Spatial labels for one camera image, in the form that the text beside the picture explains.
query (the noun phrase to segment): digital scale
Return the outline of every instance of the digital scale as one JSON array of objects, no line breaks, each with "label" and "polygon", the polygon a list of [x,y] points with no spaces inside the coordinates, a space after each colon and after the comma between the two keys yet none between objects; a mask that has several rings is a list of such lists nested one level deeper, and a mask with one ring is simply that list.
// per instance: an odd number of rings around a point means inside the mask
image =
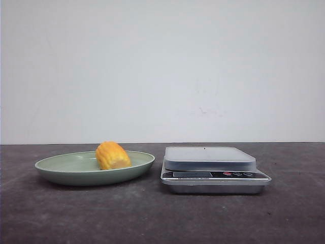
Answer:
[{"label": "digital scale", "polygon": [[235,147],[166,147],[160,178],[175,193],[256,194],[271,182]]}]

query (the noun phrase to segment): gray table surface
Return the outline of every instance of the gray table surface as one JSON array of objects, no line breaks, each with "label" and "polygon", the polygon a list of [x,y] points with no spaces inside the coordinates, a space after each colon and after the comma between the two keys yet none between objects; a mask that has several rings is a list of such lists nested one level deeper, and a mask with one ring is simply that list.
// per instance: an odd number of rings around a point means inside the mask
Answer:
[{"label": "gray table surface", "polygon": [[[234,146],[272,177],[258,195],[176,195],[160,182],[166,146]],[[143,176],[108,186],[42,179],[36,161],[97,144],[1,146],[2,243],[325,243],[325,143],[140,143]]]}]

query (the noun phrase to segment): plate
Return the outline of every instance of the plate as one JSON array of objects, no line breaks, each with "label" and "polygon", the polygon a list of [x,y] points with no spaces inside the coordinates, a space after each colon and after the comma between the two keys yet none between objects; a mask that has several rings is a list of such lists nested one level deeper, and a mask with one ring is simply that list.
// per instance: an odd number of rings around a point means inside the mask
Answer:
[{"label": "plate", "polygon": [[155,157],[146,152],[128,151],[132,166],[101,170],[95,151],[75,152],[42,159],[35,163],[39,174],[50,182],[68,186],[99,186],[136,178],[150,169]]}]

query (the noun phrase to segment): yellow corn kernel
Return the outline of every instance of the yellow corn kernel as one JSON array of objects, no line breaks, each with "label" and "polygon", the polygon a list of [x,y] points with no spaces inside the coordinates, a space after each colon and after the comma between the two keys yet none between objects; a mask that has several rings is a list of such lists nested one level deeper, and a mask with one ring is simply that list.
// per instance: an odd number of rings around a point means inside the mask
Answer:
[{"label": "yellow corn kernel", "polygon": [[105,141],[97,147],[96,159],[103,170],[131,166],[131,160],[126,151],[113,141]]}]

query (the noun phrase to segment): white wall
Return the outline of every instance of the white wall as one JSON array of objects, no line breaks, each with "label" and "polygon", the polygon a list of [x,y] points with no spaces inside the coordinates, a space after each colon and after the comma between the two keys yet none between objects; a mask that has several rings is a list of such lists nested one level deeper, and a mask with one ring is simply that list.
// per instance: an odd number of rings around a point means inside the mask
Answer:
[{"label": "white wall", "polygon": [[325,141],[324,13],[2,0],[2,144]]}]

